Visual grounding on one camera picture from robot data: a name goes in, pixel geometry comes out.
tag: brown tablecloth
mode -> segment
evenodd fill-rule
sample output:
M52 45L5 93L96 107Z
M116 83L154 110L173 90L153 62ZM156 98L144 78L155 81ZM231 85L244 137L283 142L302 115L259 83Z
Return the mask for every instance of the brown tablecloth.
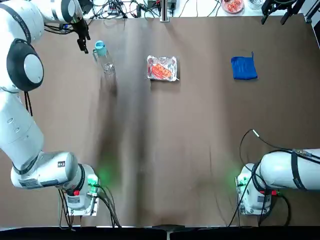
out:
M105 41L116 65L116 97L100 80L93 57L80 52L75 34L45 33L35 45L44 81L30 93L44 150L72 151L93 166L114 194L122 225L228 224L246 130L284 147L320 147L320 52L312 27L303 15L284 26L280 17L263 26L260 19L94 21L88 49ZM231 58L252 51L258 80L235 81ZM176 56L181 81L146 80L148 55ZM268 150L251 135L243 157L257 162ZM57 190L14 188L11 166L1 153L0 225L56 226ZM292 225L320 224L318 193L284 194ZM281 225L286 216L279 200L264 224ZM103 204L98 217L82 218L82 224L110 225ZM241 224L256 225L257 218L242 217Z

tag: plastic water bottle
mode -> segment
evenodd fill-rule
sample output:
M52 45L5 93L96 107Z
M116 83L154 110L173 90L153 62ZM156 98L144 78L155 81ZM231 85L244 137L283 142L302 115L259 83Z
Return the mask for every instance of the plastic water bottle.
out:
M99 40L95 43L93 57L98 64L98 67L101 69L101 77L103 78L103 81L105 81L112 93L116 93L116 67L103 41Z

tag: blue towel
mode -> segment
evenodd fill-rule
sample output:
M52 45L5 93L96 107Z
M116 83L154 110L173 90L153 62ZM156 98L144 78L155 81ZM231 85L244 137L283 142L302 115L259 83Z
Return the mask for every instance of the blue towel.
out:
M231 65L234 79L250 80L258 78L254 63L254 52L252 52L252 57L234 56L231 58Z

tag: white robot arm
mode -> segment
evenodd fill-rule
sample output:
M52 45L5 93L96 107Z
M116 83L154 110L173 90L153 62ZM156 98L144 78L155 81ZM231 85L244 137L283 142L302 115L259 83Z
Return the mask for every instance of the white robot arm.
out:
M247 163L235 179L240 212L268 213L271 190L320 190L319 156L320 149L278 149L264 155L258 163Z
M39 87L43 64L31 43L44 33L44 23L72 23L78 45L88 52L88 26L77 0L10 0L0 3L0 148L12 161L17 188L56 186L66 193L74 215L89 215L95 205L88 195L98 183L93 169L78 164L71 152L42 152L44 136L20 101L20 91Z

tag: metal stand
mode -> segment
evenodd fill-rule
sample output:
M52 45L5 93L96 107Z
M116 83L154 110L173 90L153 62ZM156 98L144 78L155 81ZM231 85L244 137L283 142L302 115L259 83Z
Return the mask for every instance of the metal stand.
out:
M170 22L168 12L168 0L161 0L161 15L160 15L160 22L162 23L168 23Z

